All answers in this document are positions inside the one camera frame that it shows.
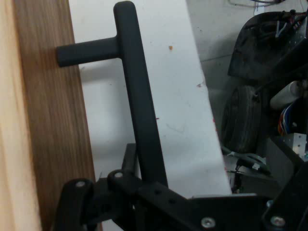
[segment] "screw hole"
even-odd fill
[[[215,220],[213,218],[203,218],[201,220],[201,225],[206,230],[212,229],[216,226]]]
[[[169,199],[169,203],[172,204],[172,205],[174,205],[174,204],[175,204],[175,200]]]
[[[102,213],[107,213],[107,212],[109,212],[110,210],[111,210],[111,205],[109,205],[109,204],[102,205],[102,207],[101,207],[101,212],[102,212]]]

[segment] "wood grain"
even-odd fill
[[[0,1],[0,230],[41,230],[13,0]]]
[[[74,43],[68,0],[15,0],[34,171],[43,230],[63,184],[94,179],[79,68],[59,68],[55,48]]]

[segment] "black t-handle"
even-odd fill
[[[122,59],[142,179],[167,186],[135,5],[130,1],[119,2],[114,14],[117,36],[58,47],[58,64],[71,66]]]

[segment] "black plastic part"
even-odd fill
[[[69,66],[122,59],[142,179],[167,186],[135,5],[130,1],[119,2],[114,7],[114,14],[116,37],[58,47],[58,63]]]
[[[120,51],[116,37],[57,48],[57,60],[60,67],[114,59],[119,56]]]
[[[268,197],[259,195],[235,194],[196,198],[192,202],[198,206],[200,217],[215,219],[219,231],[263,231],[256,218],[265,212],[268,200]]]
[[[157,209],[160,216],[167,217],[170,225],[176,230],[204,230],[201,226],[202,214],[196,213],[196,207],[163,185],[144,185],[138,190],[138,196],[145,205]]]
[[[87,179],[71,180],[62,189],[57,207],[55,231],[84,231],[84,209],[92,197],[93,184]]]
[[[236,166],[239,166],[239,167],[244,166],[244,167],[247,167],[247,168],[250,168],[250,169],[252,169],[253,165],[254,165],[253,163],[247,162],[243,159],[238,159],[237,162],[236,162]]]
[[[280,137],[264,141],[266,163],[281,188],[285,187],[304,161]]]
[[[285,73],[290,73],[306,64],[308,61],[306,31],[298,31],[298,34],[301,33],[302,35],[301,38],[296,38],[297,35],[290,31],[283,39],[261,42],[260,33],[265,28],[259,27],[260,25],[273,24],[273,29],[276,32],[277,21],[289,22],[291,16],[292,13],[284,11],[266,12],[249,19],[236,40],[228,75],[256,80],[259,83],[280,80],[284,84],[284,77],[282,78],[282,76]]]
[[[126,150],[125,150],[124,159],[122,163],[122,170],[135,173],[136,172],[136,161],[137,161],[136,144],[128,143],[126,145]]]
[[[308,153],[308,99],[304,98],[304,111],[306,111],[306,121],[305,121],[305,134],[306,134],[306,146],[305,146],[305,153]]]
[[[122,173],[120,178],[115,177],[116,173]],[[133,197],[142,186],[142,180],[133,176],[131,173],[127,173],[123,170],[115,170],[108,175],[109,188],[113,191],[121,191],[123,194]]]
[[[85,207],[86,224],[96,225],[105,220],[117,219],[126,213],[128,201],[121,193],[108,189],[107,178],[100,178],[93,189],[93,196]]]
[[[238,153],[254,150],[261,120],[261,103],[250,86],[238,87],[227,101],[222,120],[222,142]]]

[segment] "white cylinder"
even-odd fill
[[[279,91],[271,100],[270,107],[274,110],[281,110],[290,103],[300,98],[303,88],[299,81],[293,81]]]

